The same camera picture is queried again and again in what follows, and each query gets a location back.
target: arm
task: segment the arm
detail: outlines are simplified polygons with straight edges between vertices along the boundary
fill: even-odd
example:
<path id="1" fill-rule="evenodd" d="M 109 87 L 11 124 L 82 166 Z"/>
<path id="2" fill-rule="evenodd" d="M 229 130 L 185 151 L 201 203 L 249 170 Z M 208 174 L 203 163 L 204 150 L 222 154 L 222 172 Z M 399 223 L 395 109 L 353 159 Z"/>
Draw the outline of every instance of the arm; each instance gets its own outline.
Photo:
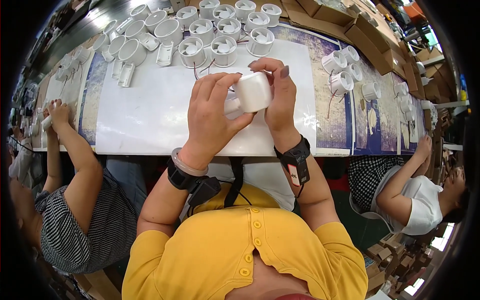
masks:
<path id="1" fill-rule="evenodd" d="M 432 140 L 425 135 L 419 141 L 415 154 L 387 182 L 377 196 L 377 206 L 403 226 L 408 224 L 412 211 L 412 199 L 401 194 L 405 183 L 427 159 Z"/>
<path id="2" fill-rule="evenodd" d="M 256 72 L 268 71 L 269 82 L 274 90 L 274 99 L 265 113 L 265 122 L 273 137 L 275 147 L 281 153 L 288 151 L 300 142 L 300 134 L 293 123 L 293 111 L 297 88 L 289 77 L 289 67 L 284 66 L 279 60 L 261 58 L 252 62 L 249 67 Z M 307 158 L 307 167 L 310 181 L 304 184 L 300 197 L 302 218 L 312 231 L 329 222 L 340 222 L 335 211 L 332 194 L 322 170 L 313 159 Z M 300 192 L 300 187 L 292 184 L 290 175 L 284 170 L 290 187 L 295 195 Z"/>
<path id="3" fill-rule="evenodd" d="M 78 225 L 87 234 L 103 181 L 103 169 L 88 142 L 68 123 L 67 104 L 62 104 L 60 99 L 56 101 L 55 108 L 51 104 L 48 107 L 52 126 L 77 170 L 63 195 Z"/>
<path id="4" fill-rule="evenodd" d="M 228 88 L 240 74 L 216 73 L 195 82 L 188 108 L 189 137 L 178 154 L 187 166 L 203 170 L 237 132 L 253 120 L 254 114 L 243 114 L 234 120 L 223 115 Z M 142 207 L 137 224 L 137 237 L 147 230 L 158 230 L 169 237 L 172 224 L 180 216 L 187 191 L 177 190 L 165 171 Z"/>

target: yellow button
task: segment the yellow button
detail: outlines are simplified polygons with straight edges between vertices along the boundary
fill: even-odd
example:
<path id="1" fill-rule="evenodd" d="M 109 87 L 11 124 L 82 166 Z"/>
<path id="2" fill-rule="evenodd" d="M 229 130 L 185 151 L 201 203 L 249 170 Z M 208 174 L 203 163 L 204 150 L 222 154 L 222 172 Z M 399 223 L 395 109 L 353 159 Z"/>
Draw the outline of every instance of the yellow button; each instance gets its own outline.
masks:
<path id="1" fill-rule="evenodd" d="M 247 269 L 247 268 L 242 268 L 242 269 L 240 269 L 240 275 L 248 276 L 248 275 L 250 275 L 250 270 Z"/>

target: white plastic part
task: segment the white plastic part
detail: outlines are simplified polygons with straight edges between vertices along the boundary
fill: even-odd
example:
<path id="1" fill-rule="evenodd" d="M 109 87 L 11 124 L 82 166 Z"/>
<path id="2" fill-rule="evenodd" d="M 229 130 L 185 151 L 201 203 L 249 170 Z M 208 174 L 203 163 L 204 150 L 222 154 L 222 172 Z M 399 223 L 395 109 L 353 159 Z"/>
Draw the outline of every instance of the white plastic part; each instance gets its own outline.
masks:
<path id="1" fill-rule="evenodd" d="M 380 91 L 380 86 L 376 82 L 374 82 L 372 84 L 362 85 L 361 93 L 363 94 L 363 98 L 367 101 L 380 99 L 382 97 L 382 92 Z"/>
<path id="2" fill-rule="evenodd" d="M 213 10 L 220 5 L 218 0 L 202 0 L 199 3 L 200 18 L 213 21 Z"/>
<path id="3" fill-rule="evenodd" d="M 137 67 L 145 60 L 146 56 L 147 50 L 137 39 L 128 40 L 119 51 L 119 60 Z"/>
<path id="4" fill-rule="evenodd" d="M 117 27 L 117 32 L 119 34 L 123 34 L 125 30 L 127 30 L 128 26 L 130 26 L 135 20 L 133 18 L 127 18 L 125 21 L 123 21 L 118 27 Z"/>
<path id="5" fill-rule="evenodd" d="M 218 21 L 227 18 L 235 18 L 235 8 L 228 4 L 221 4 L 214 8 L 213 10 L 213 19 L 215 26 L 218 24 Z"/>
<path id="6" fill-rule="evenodd" d="M 343 70 L 347 72 L 350 76 L 352 76 L 353 83 L 357 83 L 363 79 L 363 74 L 361 72 L 361 69 L 356 63 L 352 63 L 348 65 Z"/>
<path id="7" fill-rule="evenodd" d="M 155 28 L 155 36 L 161 44 L 169 45 L 173 41 L 176 47 L 183 40 L 183 33 L 180 29 L 180 23 L 176 19 L 166 19 L 160 22 Z"/>
<path id="8" fill-rule="evenodd" d="M 127 42 L 127 38 L 125 36 L 118 36 L 116 37 L 108 47 L 108 53 L 115 57 L 116 59 L 119 57 L 120 48 Z"/>
<path id="9" fill-rule="evenodd" d="M 84 46 L 79 46 L 75 55 L 73 56 L 74 60 L 78 60 L 81 63 L 85 63 L 90 56 L 90 49 L 85 48 Z"/>
<path id="10" fill-rule="evenodd" d="M 100 35 L 95 43 L 93 43 L 92 49 L 98 54 L 102 54 L 103 51 L 108 51 L 110 46 L 110 38 L 106 34 Z"/>
<path id="11" fill-rule="evenodd" d="M 139 5 L 132 9 L 130 12 L 130 17 L 135 21 L 143 20 L 145 21 L 146 18 L 151 14 L 150 8 L 146 4 Z"/>
<path id="12" fill-rule="evenodd" d="M 233 86 L 243 112 L 256 112 L 272 102 L 272 89 L 263 72 L 242 76 Z"/>
<path id="13" fill-rule="evenodd" d="M 347 63 L 357 63 L 360 60 L 359 53 L 352 46 L 346 46 L 345 48 L 341 49 L 340 52 L 342 52 L 347 59 Z"/>
<path id="14" fill-rule="evenodd" d="M 130 81 L 132 81 L 133 71 L 135 70 L 134 63 L 126 63 L 123 65 L 123 68 L 120 72 L 120 78 L 118 81 L 119 86 L 129 87 Z"/>
<path id="15" fill-rule="evenodd" d="M 180 23 L 180 29 L 182 31 L 187 31 L 190 28 L 190 25 L 198 20 L 197 8 L 195 6 L 180 8 L 177 12 L 177 19 Z"/>
<path id="16" fill-rule="evenodd" d="M 332 53 L 322 57 L 322 66 L 328 74 L 337 74 L 347 67 L 347 59 L 340 51 L 332 51 Z"/>
<path id="17" fill-rule="evenodd" d="M 408 85 L 405 82 L 396 84 L 393 87 L 393 91 L 397 96 L 406 96 L 408 94 Z"/>
<path id="18" fill-rule="evenodd" d="M 173 41 L 170 44 L 160 44 L 156 55 L 156 64 L 159 66 L 169 66 L 172 64 Z"/>
<path id="19" fill-rule="evenodd" d="M 120 73 L 121 73 L 122 67 L 123 67 L 123 61 L 116 58 L 113 61 L 113 68 L 112 68 L 112 78 L 113 79 L 119 79 L 120 78 Z"/>
<path id="20" fill-rule="evenodd" d="M 229 36 L 219 36 L 212 41 L 212 60 L 217 67 L 229 67 L 237 60 L 237 42 Z"/>
<path id="21" fill-rule="evenodd" d="M 189 31 L 190 36 L 194 36 L 202 40 L 204 47 L 210 46 L 215 38 L 212 21 L 207 19 L 200 19 L 193 22 L 190 25 Z"/>
<path id="22" fill-rule="evenodd" d="M 263 12 L 251 12 L 248 15 L 244 30 L 250 32 L 255 28 L 267 28 L 270 18 Z"/>
<path id="23" fill-rule="evenodd" d="M 267 56 L 272 49 L 275 36 L 266 28 L 255 28 L 250 32 L 247 51 L 256 57 Z"/>
<path id="24" fill-rule="evenodd" d="M 275 27 L 279 23 L 280 15 L 282 14 L 282 9 L 276 6 L 275 4 L 264 4 L 262 5 L 261 12 L 264 12 L 269 18 L 268 27 Z"/>
<path id="25" fill-rule="evenodd" d="M 216 24 L 216 36 L 229 36 L 238 41 L 241 34 L 241 23 L 237 19 L 227 18 L 218 21 Z"/>
<path id="26" fill-rule="evenodd" d="M 202 40 L 197 37 L 184 39 L 179 45 L 179 53 L 181 63 L 189 69 L 198 68 L 207 61 Z"/>
<path id="27" fill-rule="evenodd" d="M 151 34 L 155 34 L 155 28 L 160 22 L 168 18 L 166 11 L 157 11 L 152 13 L 145 19 L 145 26 Z"/>
<path id="28" fill-rule="evenodd" d="M 340 72 L 336 75 L 332 75 L 330 82 L 328 83 L 330 90 L 335 96 L 343 96 L 348 91 L 353 90 L 353 79 L 347 72 Z"/>
<path id="29" fill-rule="evenodd" d="M 240 0 L 235 3 L 235 17 L 242 23 L 247 22 L 248 15 L 255 11 L 257 5 L 250 0 Z"/>

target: white t-shirt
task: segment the white t-shirt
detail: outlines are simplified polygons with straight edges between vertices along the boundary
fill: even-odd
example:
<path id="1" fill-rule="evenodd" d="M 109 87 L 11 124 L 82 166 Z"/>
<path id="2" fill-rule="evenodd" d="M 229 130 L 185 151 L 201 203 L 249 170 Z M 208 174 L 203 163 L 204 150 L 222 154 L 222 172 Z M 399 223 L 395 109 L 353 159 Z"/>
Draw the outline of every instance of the white t-shirt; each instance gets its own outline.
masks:
<path id="1" fill-rule="evenodd" d="M 402 189 L 401 194 L 412 199 L 412 212 L 407 226 L 404 227 L 377 207 L 377 195 L 400 168 L 400 166 L 391 168 L 382 178 L 373 196 L 370 211 L 378 213 L 385 222 L 390 224 L 394 233 L 402 232 L 408 235 L 426 234 L 435 228 L 443 218 L 438 203 L 438 193 L 443 191 L 443 188 L 431 182 L 427 177 L 420 175 L 410 178 Z"/>

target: woman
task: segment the woman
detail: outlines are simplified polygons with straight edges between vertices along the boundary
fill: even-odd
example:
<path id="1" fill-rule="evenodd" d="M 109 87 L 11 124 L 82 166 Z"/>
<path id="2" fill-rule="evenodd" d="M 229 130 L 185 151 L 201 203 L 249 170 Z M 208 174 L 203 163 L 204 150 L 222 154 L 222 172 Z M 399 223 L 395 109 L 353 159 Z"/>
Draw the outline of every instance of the woman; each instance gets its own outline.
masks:
<path id="1" fill-rule="evenodd" d="M 285 153 L 302 141 L 293 122 L 296 87 L 289 68 L 271 58 L 249 67 L 271 72 L 274 99 L 265 122 L 275 147 Z M 240 77 L 217 73 L 195 82 L 189 138 L 178 153 L 187 167 L 205 170 L 251 123 L 253 114 L 234 120 L 223 115 L 228 88 Z M 364 299 L 368 279 L 363 257 L 338 219 L 322 171 L 312 155 L 306 161 L 310 181 L 301 188 L 288 180 L 302 218 L 278 208 L 270 194 L 249 184 L 243 184 L 232 207 L 221 209 L 231 187 L 226 183 L 209 201 L 221 205 L 194 210 L 175 232 L 188 191 L 177 189 L 165 171 L 140 213 L 123 299 Z M 290 178 L 285 171 L 283 176 Z"/>
<path id="2" fill-rule="evenodd" d="M 135 240 L 138 213 L 146 198 L 140 166 L 108 159 L 102 168 L 88 142 L 69 125 L 67 104 L 52 101 L 44 112 L 45 117 L 48 114 L 52 126 L 47 130 L 48 175 L 43 191 L 34 197 L 17 178 L 10 183 L 18 225 L 56 268 L 95 272 L 128 255 Z M 77 171 L 65 186 L 59 138 Z"/>
<path id="3" fill-rule="evenodd" d="M 432 139 L 425 135 L 405 164 L 400 156 L 352 157 L 348 182 L 353 206 L 377 213 L 392 233 L 422 235 L 441 222 L 460 222 L 470 196 L 463 169 L 454 169 L 443 188 L 434 184 L 424 176 L 431 152 Z"/>

